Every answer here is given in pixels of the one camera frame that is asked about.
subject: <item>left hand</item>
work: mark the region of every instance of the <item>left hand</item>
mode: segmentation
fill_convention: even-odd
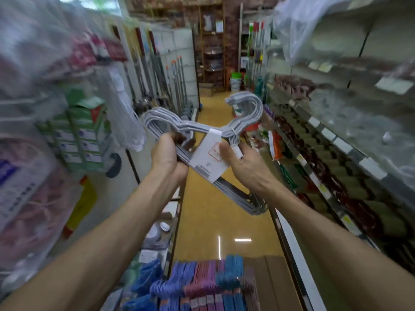
[[[178,161],[176,153],[176,143],[181,144],[185,140],[186,138],[178,132],[167,132],[158,139],[152,149],[152,169],[165,173],[177,184],[183,183],[189,172],[189,167]],[[195,140],[189,141],[186,149],[194,143]]]

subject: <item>bundle of hangers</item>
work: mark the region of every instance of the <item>bundle of hangers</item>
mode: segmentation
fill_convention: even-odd
[[[225,100],[229,105],[237,104],[242,110],[243,115],[234,118],[227,125],[215,129],[222,132],[222,138],[228,140],[231,146],[238,145],[240,141],[240,134],[249,125],[255,124],[261,119],[263,111],[262,101],[250,92],[238,92],[232,94]],[[157,138],[167,131],[168,127],[166,125],[169,125],[171,130],[183,134],[191,131],[207,133],[210,129],[212,129],[209,125],[194,121],[181,120],[179,116],[173,112],[161,107],[153,108],[147,111],[143,114],[142,120],[148,130]],[[189,165],[192,154],[180,145],[177,145],[176,149],[179,158],[185,164]],[[204,177],[199,170],[195,169],[195,171]],[[224,180],[222,177],[219,177],[215,182],[213,182],[213,185],[251,215],[259,215],[267,210],[267,205],[262,198],[259,198],[255,194],[244,193],[231,183]]]
[[[177,262],[170,278],[154,282],[150,294],[161,299],[160,311],[259,311],[254,277],[244,277],[239,255]]]

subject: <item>yellow floor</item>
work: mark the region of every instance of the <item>yellow floor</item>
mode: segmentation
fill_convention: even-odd
[[[198,122],[223,126],[232,119],[231,107],[224,102],[229,93],[201,97],[203,110]],[[199,142],[202,135],[197,135]],[[240,189],[231,169],[223,177]],[[269,211],[251,216],[217,188],[190,170],[173,260],[212,260],[227,254],[244,256],[281,255],[283,251]],[[251,242],[235,242],[251,239]]]

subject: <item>right hand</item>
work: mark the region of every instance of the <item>right hand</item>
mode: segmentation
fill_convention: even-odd
[[[256,193],[262,197],[276,185],[277,179],[268,169],[261,155],[244,142],[239,144],[239,148],[244,156],[238,159],[227,142],[219,144],[220,156],[232,168],[235,177],[251,193]]]

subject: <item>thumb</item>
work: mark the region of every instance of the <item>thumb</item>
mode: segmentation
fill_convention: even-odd
[[[233,164],[238,161],[234,151],[227,142],[221,142],[219,144],[219,150],[220,156],[229,166],[233,166]]]

